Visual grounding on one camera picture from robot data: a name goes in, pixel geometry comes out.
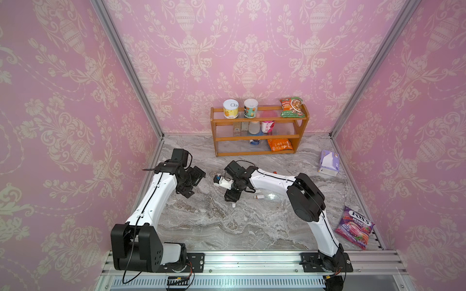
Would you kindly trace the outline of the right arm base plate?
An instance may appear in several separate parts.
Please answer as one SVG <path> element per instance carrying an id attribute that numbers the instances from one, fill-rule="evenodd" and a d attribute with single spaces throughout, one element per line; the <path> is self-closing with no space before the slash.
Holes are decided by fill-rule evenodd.
<path id="1" fill-rule="evenodd" d="M 305 273 L 350 273 L 353 266 L 347 253 L 338 251 L 330 257 L 320 252 L 304 252 L 300 254 L 300 263 Z"/>

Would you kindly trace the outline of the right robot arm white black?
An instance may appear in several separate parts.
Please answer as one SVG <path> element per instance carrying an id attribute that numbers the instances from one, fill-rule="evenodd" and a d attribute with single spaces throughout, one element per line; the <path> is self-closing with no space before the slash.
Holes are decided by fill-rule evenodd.
<path id="1" fill-rule="evenodd" d="M 344 248 L 331 230 L 324 194 L 308 175 L 283 176 L 254 165 L 244 168 L 236 161 L 231 161 L 225 172 L 229 178 L 216 177 L 214 182 L 226 189 L 226 201 L 237 202 L 242 193 L 254 194 L 258 189 L 285 195 L 293 212 L 309 225 L 317 241 L 319 267 L 334 273 L 350 271 Z"/>

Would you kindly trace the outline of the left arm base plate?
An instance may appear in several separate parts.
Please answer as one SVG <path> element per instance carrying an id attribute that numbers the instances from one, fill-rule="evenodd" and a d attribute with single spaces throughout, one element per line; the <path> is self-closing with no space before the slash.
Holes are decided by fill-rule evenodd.
<path id="1" fill-rule="evenodd" d="M 167 263 L 161 265 L 159 272 L 165 273 L 183 273 L 194 271 L 194 273 L 203 273 L 205 263 L 205 253 L 187 253 L 182 255 L 182 260 L 176 263 Z"/>

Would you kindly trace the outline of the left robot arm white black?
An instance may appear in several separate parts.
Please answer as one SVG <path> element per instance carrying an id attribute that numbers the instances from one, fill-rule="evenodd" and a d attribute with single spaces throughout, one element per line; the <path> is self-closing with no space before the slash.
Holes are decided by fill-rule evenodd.
<path id="1" fill-rule="evenodd" d="M 186 245 L 162 242 L 157 233 L 158 221 L 169 197 L 175 193 L 193 196 L 193 188 L 206 176 L 191 166 L 192 155 L 174 149 L 170 159 L 159 163 L 152 172 L 152 181 L 134 213 L 110 232 L 114 268 L 134 272 L 182 272 L 188 265 Z"/>

